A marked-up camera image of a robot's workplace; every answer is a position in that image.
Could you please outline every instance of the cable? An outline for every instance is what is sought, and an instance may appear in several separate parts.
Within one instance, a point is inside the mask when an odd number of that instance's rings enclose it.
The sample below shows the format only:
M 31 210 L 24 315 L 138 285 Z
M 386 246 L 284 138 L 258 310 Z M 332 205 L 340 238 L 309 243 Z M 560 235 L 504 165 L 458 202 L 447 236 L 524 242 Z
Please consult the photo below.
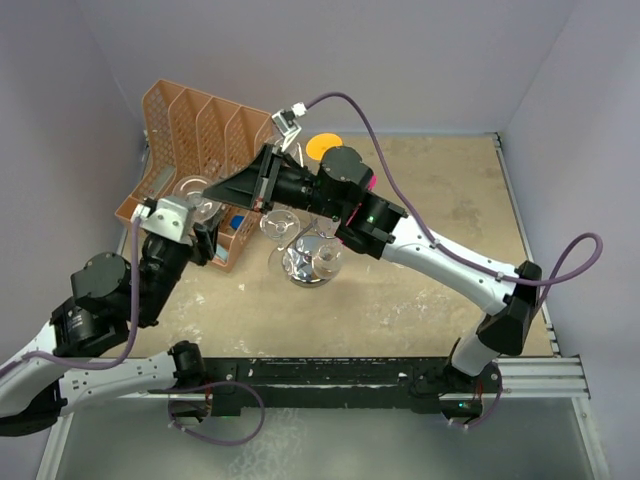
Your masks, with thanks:
M 255 438 L 255 436 L 258 435 L 258 433 L 260 433 L 260 430 L 262 430 L 262 426 L 264 425 L 264 420 L 265 420 L 265 416 L 266 416 L 266 408 L 265 408 L 264 402 L 262 401 L 262 398 L 260 397 L 258 392 L 256 392 L 253 388 L 251 388 L 246 383 L 236 382 L 234 380 L 225 380 L 225 381 L 221 381 L 221 382 L 207 383 L 205 385 L 201 385 L 199 387 L 193 387 L 193 388 L 177 388 L 177 389 L 176 388 L 172 388 L 172 389 L 169 389 L 169 390 L 164 390 L 164 392 L 166 392 L 166 393 L 193 393 L 193 392 L 198 392 L 200 390 L 204 390 L 206 388 L 216 388 L 216 387 L 225 387 L 225 386 L 235 386 L 235 387 L 243 388 L 244 390 L 249 392 L 251 395 L 253 395 L 254 398 L 258 401 L 258 405 L 260 407 L 260 421 L 258 422 L 258 426 L 256 427 L 256 429 L 253 432 L 251 432 L 249 435 L 247 435 L 244 438 L 241 438 L 240 440 L 219 440 L 217 438 L 207 437 L 206 435 L 202 435 L 201 433 L 194 432 L 193 430 L 190 430 L 187 427 L 185 427 L 184 425 L 182 425 L 176 419 L 176 416 L 171 411 L 171 406 L 175 402 L 169 402 L 169 405 L 167 406 L 167 412 L 169 414 L 169 420 L 171 422 L 170 425 L 175 426 L 178 430 L 186 433 L 187 435 L 192 436 L 193 438 L 197 438 L 198 440 L 202 440 L 203 442 L 207 442 L 207 443 L 210 443 L 212 445 L 220 445 L 220 446 L 223 446 L 223 447 L 236 447 L 238 445 L 243 445 L 243 444 L 247 443 L 249 440 L 252 440 L 253 438 Z
M 502 279 L 502 280 L 506 280 L 506 281 L 509 281 L 509 282 L 514 282 L 514 283 L 517 283 L 517 284 L 520 284 L 520 285 L 528 285 L 528 286 L 531 286 L 531 287 L 546 287 L 543 290 L 542 294 L 540 295 L 540 299 L 538 301 L 538 309 L 540 309 L 543 301 L 547 298 L 547 295 L 549 294 L 549 288 L 552 285 L 557 285 L 558 283 L 566 282 L 568 280 L 571 280 L 571 279 L 577 277 L 578 275 L 581 275 L 582 273 L 587 271 L 589 268 L 591 268 L 593 266 L 593 264 L 596 263 L 596 261 L 598 261 L 598 259 L 600 258 L 600 255 L 602 255 L 603 243 L 602 243 L 602 238 L 600 237 L 600 235 L 598 235 L 597 233 L 593 233 L 593 232 L 583 233 L 582 235 L 576 237 L 569 244 L 569 246 L 567 246 L 567 248 L 564 250 L 564 252 L 562 252 L 562 254 L 560 255 L 560 258 L 556 262 L 556 265 L 554 266 L 553 271 L 552 271 L 552 273 L 551 273 L 551 275 L 549 276 L 548 279 L 546 279 L 546 280 L 527 280 L 527 279 L 524 279 L 524 278 L 512 277 L 512 276 L 509 276 L 509 275 L 503 275 L 501 272 L 497 272 L 495 270 L 487 268 L 484 265 L 479 265 L 479 264 L 477 264 L 475 262 L 472 262 L 471 260 L 468 260 L 468 259 L 466 259 L 464 257 L 461 257 L 460 255 L 456 254 L 455 252 L 452 252 L 447 247 L 445 247 L 444 245 L 442 245 L 440 242 L 437 241 L 437 239 L 435 238 L 435 236 L 433 235 L 433 233 L 431 232 L 429 227 L 426 225 L 426 223 L 424 222 L 424 220 L 422 219 L 422 217 L 420 216 L 420 214 L 418 213 L 416 208 L 409 201 L 409 199 L 402 193 L 402 191 L 400 190 L 400 187 L 398 187 L 398 185 L 396 184 L 396 182 L 395 182 L 395 180 L 393 178 L 393 175 L 391 174 L 391 171 L 389 170 L 389 165 L 387 164 L 387 161 L 386 161 L 386 159 L 384 157 L 384 153 L 382 153 L 382 148 L 380 147 L 380 143 L 378 142 L 376 134 L 373 131 L 373 127 L 371 126 L 371 123 L 367 119 L 366 115 L 364 114 L 364 112 L 362 111 L 360 106 L 355 102 L 355 100 L 353 100 L 349 95 L 347 95 L 345 93 L 342 93 L 342 92 L 328 92 L 328 93 L 325 93 L 323 95 L 320 95 L 319 97 L 314 98 L 309 103 L 305 103 L 305 107 L 307 108 L 307 110 L 309 110 L 311 107 L 317 105 L 321 101 L 326 100 L 327 98 L 331 98 L 331 97 L 338 97 L 338 98 L 342 98 L 343 100 L 346 100 L 355 109 L 355 111 L 358 113 L 358 115 L 360 116 L 362 122 L 364 123 L 364 126 L 367 129 L 367 132 L 371 136 L 371 141 L 373 142 L 373 146 L 374 146 L 374 148 L 376 150 L 376 153 L 378 154 L 378 157 L 380 158 L 380 163 L 382 165 L 382 169 L 384 170 L 384 173 L 385 173 L 387 179 L 389 180 L 389 183 L 391 184 L 391 188 L 396 193 L 396 195 L 398 195 L 398 197 L 402 200 L 402 202 L 406 205 L 407 209 L 411 212 L 411 214 L 415 218 L 416 222 L 420 226 L 420 229 L 424 232 L 425 236 L 429 239 L 431 244 L 434 245 L 438 250 L 440 250 L 442 253 L 447 255 L 452 260 L 455 260 L 456 262 L 458 262 L 458 263 L 460 263 L 462 265 L 465 265 L 467 267 L 473 268 L 474 270 L 477 270 L 477 271 L 482 272 L 484 274 L 491 275 L 496 279 Z M 564 275 L 557 276 L 558 272 L 560 271 L 560 268 L 562 267 L 562 264 L 564 263 L 564 260 L 567 258 L 569 253 L 571 253 L 571 251 L 576 247 L 576 245 L 578 245 L 578 243 L 580 243 L 583 240 L 588 239 L 588 238 L 592 239 L 595 242 L 595 248 L 594 248 L 594 251 L 593 251 L 593 254 L 591 255 L 591 257 L 589 257 L 589 259 L 586 262 L 584 262 L 582 265 L 580 265 L 575 270 L 572 270 L 571 272 L 566 273 Z
M 63 367 L 68 368 L 76 368 L 80 370 L 108 370 L 113 367 L 117 367 L 122 362 L 124 362 L 131 350 L 133 350 L 133 345 L 136 341 L 136 336 L 138 334 L 138 314 L 139 314 L 139 305 L 140 305 L 140 270 L 138 269 L 138 228 L 140 227 L 141 218 L 136 217 L 133 220 L 133 225 L 131 229 L 131 327 L 129 330 L 129 337 L 127 338 L 127 344 L 122 351 L 122 353 L 115 358 L 112 362 L 104 362 L 104 363 L 81 363 L 74 362 L 73 360 L 67 360 L 65 358 L 56 357 L 50 353 L 41 352 L 39 350 L 27 352 L 24 354 L 20 360 L 16 360 L 8 363 L 2 369 L 0 369 L 0 378 L 9 373 L 15 367 L 20 365 L 22 362 L 26 362 L 31 358 L 42 358 L 51 363 L 55 363 L 57 365 L 62 365 Z
M 465 424 L 466 428 L 477 427 L 478 425 L 483 423 L 487 418 L 489 418 L 493 414 L 493 412 L 495 412 L 496 407 L 498 406 L 498 403 L 500 402 L 500 399 L 502 398 L 502 392 L 504 390 L 504 388 L 502 386 L 502 372 L 500 371 L 500 367 L 498 366 L 497 363 L 493 363 L 493 366 L 496 367 L 496 371 L 498 372 L 498 392 L 496 393 L 496 398 L 493 400 L 493 403 L 491 404 L 489 409 L 484 413 L 484 415 L 482 415 L 480 418 L 478 418 L 476 420 L 473 420 L 473 421 Z

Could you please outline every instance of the yellow-orange disc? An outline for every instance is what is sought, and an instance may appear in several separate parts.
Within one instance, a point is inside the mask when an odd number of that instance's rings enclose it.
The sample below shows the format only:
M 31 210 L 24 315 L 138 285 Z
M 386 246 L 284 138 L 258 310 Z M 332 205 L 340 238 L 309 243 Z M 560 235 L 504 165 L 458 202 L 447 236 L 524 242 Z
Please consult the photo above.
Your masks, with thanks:
M 319 162 L 324 152 L 332 147 L 341 147 L 342 139 L 335 133 L 321 133 L 307 142 L 307 156 L 311 160 Z

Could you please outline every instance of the blue object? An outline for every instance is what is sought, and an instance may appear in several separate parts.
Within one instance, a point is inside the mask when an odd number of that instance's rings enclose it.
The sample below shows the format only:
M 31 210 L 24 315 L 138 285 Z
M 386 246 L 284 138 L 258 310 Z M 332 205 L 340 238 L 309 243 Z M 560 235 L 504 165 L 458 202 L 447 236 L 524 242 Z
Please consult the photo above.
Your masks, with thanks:
M 236 215 L 235 217 L 233 217 L 231 219 L 231 228 L 233 228 L 234 230 L 240 228 L 242 220 L 244 220 L 244 215 Z

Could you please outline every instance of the floor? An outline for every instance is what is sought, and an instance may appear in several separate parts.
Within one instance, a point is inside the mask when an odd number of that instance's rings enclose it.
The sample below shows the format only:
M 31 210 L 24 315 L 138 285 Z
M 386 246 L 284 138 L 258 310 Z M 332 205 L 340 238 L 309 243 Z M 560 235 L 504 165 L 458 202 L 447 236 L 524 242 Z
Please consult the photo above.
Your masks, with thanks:
M 344 142 L 378 175 L 376 193 L 400 203 L 368 137 Z M 504 262 L 526 258 L 490 137 L 388 136 L 381 144 L 430 227 Z M 480 318 L 474 304 L 430 278 L 351 252 L 326 285 L 297 287 L 267 269 L 274 247 L 258 230 L 231 273 L 190 265 L 160 325 L 139 334 L 133 356 L 180 340 L 197 342 L 205 356 L 446 356 Z M 524 354 L 552 354 L 541 315 Z

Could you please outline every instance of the gray wall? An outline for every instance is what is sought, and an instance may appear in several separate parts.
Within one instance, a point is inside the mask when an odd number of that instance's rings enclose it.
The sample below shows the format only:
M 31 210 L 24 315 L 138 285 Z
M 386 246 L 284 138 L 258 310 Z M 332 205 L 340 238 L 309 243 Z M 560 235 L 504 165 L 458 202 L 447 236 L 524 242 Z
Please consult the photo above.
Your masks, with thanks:
M 563 354 L 582 355 L 620 479 L 640 472 L 639 18 L 637 0 L 581 2 L 505 135 L 536 259 L 550 267 L 584 230 L 604 237 L 601 262 L 557 287 L 549 309 Z
M 1 363 L 70 295 L 69 275 L 115 247 L 142 142 L 73 1 L 0 11 Z M 46 437 L 0 438 L 2 478 L 34 478 Z
M 158 77 L 269 111 L 343 90 L 380 131 L 501 130 L 574 0 L 78 0 L 127 100 Z M 362 131 L 345 106 L 308 129 Z

